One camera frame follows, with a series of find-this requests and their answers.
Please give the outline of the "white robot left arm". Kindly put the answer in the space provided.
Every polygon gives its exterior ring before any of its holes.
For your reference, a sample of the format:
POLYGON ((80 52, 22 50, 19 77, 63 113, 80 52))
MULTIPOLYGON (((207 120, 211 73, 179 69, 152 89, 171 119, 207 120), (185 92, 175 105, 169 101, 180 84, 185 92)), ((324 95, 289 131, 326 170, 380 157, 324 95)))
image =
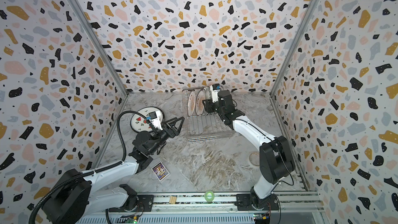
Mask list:
POLYGON ((127 184, 116 188, 103 188, 124 177, 138 174, 153 161, 152 155, 159 154, 168 139, 181 132, 184 117, 164 121, 158 127, 154 119, 147 119, 152 132, 139 132, 133 141, 133 151, 124 153, 122 159, 109 165, 78 172, 65 172, 56 185, 39 201, 32 210, 29 223, 33 224, 41 209, 53 224, 75 224, 82 217, 112 208, 122 211, 145 210, 137 191, 127 184))

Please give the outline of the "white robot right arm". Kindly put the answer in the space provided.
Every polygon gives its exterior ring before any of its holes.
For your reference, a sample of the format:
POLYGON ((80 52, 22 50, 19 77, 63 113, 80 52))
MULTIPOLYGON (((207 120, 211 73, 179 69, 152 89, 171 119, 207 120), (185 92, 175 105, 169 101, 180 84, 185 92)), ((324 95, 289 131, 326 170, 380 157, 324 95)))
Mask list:
POLYGON ((221 90, 218 84, 210 87, 211 97, 203 101, 208 113, 217 113, 221 121, 241 134, 259 149, 261 176, 251 188, 249 200, 237 202, 238 206, 263 209, 274 189, 295 170, 293 154, 284 136, 276 137, 262 130, 244 112, 234 105, 231 92, 221 90))

